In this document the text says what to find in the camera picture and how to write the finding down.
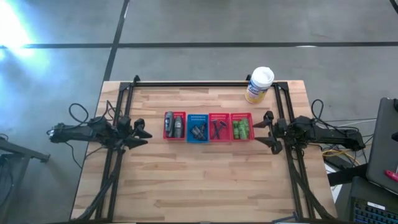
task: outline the white lid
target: white lid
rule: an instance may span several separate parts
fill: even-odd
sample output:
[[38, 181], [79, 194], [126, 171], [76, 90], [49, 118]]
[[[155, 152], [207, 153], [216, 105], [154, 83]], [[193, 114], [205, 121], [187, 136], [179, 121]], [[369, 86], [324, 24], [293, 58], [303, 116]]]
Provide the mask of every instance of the white lid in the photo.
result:
[[251, 80], [258, 87], [269, 87], [274, 81], [274, 72], [269, 67], [258, 67], [253, 71]]

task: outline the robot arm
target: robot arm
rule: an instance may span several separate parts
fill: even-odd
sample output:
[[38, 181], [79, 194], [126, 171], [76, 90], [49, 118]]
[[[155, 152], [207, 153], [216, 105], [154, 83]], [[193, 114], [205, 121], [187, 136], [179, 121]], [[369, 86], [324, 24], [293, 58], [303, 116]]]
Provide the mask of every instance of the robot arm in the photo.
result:
[[59, 123], [50, 131], [50, 141], [54, 143], [69, 140], [99, 142], [113, 148], [117, 145], [126, 145], [132, 149], [148, 142], [144, 138], [152, 135], [144, 131], [145, 121], [138, 119], [134, 122], [134, 129], [130, 125], [131, 118], [123, 116], [116, 127], [112, 126], [105, 117], [96, 117], [87, 122], [87, 125], [66, 125]]
[[282, 150], [277, 138], [285, 138], [290, 145], [301, 148], [306, 148], [308, 143], [339, 144], [354, 151], [365, 148], [361, 133], [355, 129], [324, 129], [317, 126], [314, 119], [305, 116], [295, 118], [289, 125], [284, 118], [273, 125], [273, 119], [273, 113], [268, 111], [264, 120], [254, 125], [255, 128], [269, 127], [268, 137], [255, 139], [271, 147], [273, 154]]

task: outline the gray floor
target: gray floor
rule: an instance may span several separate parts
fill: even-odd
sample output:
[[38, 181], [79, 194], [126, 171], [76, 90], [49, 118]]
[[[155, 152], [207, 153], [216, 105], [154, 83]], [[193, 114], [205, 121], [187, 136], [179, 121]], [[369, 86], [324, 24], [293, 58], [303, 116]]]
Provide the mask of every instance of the gray floor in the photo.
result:
[[[0, 44], [112, 43], [122, 4], [0, 2], [0, 19], [8, 21], [0, 24]], [[388, 0], [131, 0], [121, 42], [395, 41], [397, 21]], [[93, 115], [109, 52], [0, 50], [0, 133], [51, 154], [47, 164], [30, 163], [10, 223], [68, 220], [80, 169], [45, 132], [72, 122], [70, 103]], [[398, 96], [397, 54], [398, 47], [119, 49], [110, 79], [242, 80], [269, 66], [279, 80], [305, 80], [310, 101], [325, 102], [324, 119], [373, 118], [381, 97]], [[371, 134], [374, 123], [358, 127]], [[73, 145], [82, 162], [86, 144]]]

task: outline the wooden table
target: wooden table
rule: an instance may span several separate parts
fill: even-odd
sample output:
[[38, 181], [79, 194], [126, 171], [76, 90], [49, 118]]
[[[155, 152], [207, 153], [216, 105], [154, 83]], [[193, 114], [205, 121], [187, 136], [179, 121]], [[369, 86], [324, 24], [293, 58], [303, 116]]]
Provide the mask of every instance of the wooden table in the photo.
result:
[[[295, 115], [311, 117], [304, 82], [288, 83]], [[97, 116], [104, 113], [106, 100], [116, 105], [119, 84], [104, 82]], [[262, 103], [252, 105], [245, 100], [245, 89], [134, 89], [130, 117], [133, 121], [144, 118], [145, 130], [153, 138], [149, 144], [127, 150], [123, 157], [115, 222], [264, 222], [291, 216], [294, 201], [284, 150], [272, 155], [258, 141], [188, 144], [162, 138], [165, 111], [250, 112], [257, 123], [267, 110], [272, 110], [278, 118], [274, 91], [268, 91]], [[268, 129], [255, 129], [256, 136], [267, 133]], [[99, 144], [90, 143], [87, 153], [98, 147]], [[78, 217], [98, 193], [105, 157], [103, 150], [85, 161], [72, 218]], [[304, 159], [311, 190], [328, 212], [336, 216], [319, 148], [308, 147]], [[302, 193], [301, 199], [306, 211]]]

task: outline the disinfecting wipes container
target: disinfecting wipes container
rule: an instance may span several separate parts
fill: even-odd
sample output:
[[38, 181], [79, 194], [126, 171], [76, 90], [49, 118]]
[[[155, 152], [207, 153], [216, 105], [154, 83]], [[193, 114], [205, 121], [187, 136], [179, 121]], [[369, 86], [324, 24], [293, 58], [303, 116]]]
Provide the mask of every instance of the disinfecting wipes container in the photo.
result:
[[274, 72], [268, 67], [258, 67], [253, 71], [251, 79], [246, 90], [246, 99], [250, 103], [260, 103], [266, 91], [274, 81]]

